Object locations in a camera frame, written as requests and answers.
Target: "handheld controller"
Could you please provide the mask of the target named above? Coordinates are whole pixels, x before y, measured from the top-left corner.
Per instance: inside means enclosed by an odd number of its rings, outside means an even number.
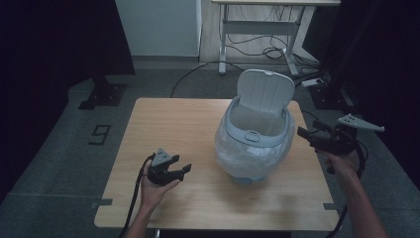
[[[166,185],[173,180],[183,180],[184,175],[191,171],[191,164],[189,164],[182,170],[170,172],[169,166],[179,161],[179,155],[172,157],[163,149],[158,149],[153,157],[148,170],[148,178],[154,184]]]
[[[358,148],[359,142],[356,139],[358,129],[378,132],[383,132],[385,130],[383,127],[378,127],[362,119],[356,118],[352,116],[352,114],[339,118],[337,121],[338,124],[334,128],[318,120],[313,122],[312,126],[318,130],[327,132],[329,135],[328,137],[315,135],[315,133],[309,132],[302,127],[297,129],[297,135],[306,139],[313,148],[338,156],[344,156]],[[334,168],[329,168],[327,172],[333,174]]]

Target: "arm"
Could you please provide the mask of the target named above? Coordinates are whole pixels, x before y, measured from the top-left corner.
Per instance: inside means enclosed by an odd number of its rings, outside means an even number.
[[[343,157],[319,153],[327,156],[326,163],[334,167],[336,179],[347,200],[354,236],[388,237],[356,173],[357,153],[353,151]]]
[[[160,204],[167,191],[173,189],[179,184],[179,180],[174,180],[165,186],[153,184],[147,176],[142,178],[142,201],[139,212],[136,215],[132,225],[126,233],[126,238],[144,238],[146,228],[155,208]]]

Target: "white wall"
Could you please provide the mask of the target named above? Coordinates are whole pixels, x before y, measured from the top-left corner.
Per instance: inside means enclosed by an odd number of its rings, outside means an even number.
[[[198,57],[201,0],[116,0],[132,56]]]

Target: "black tripod base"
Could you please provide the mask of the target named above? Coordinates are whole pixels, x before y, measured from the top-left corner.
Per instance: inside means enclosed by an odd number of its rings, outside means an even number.
[[[79,110],[93,110],[96,106],[118,106],[126,90],[126,84],[109,84],[106,92],[95,87],[87,101],[80,103]]]
[[[308,90],[316,109],[347,109],[346,101],[341,93],[338,93],[337,96],[331,97],[328,92],[328,87],[325,86],[309,86]]]

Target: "power strip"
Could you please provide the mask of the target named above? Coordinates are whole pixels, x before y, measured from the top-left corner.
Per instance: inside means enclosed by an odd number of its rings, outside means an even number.
[[[322,83],[324,83],[324,81],[321,78],[314,78],[314,79],[302,81],[302,86],[307,87],[307,86],[312,86],[312,85],[319,85]]]

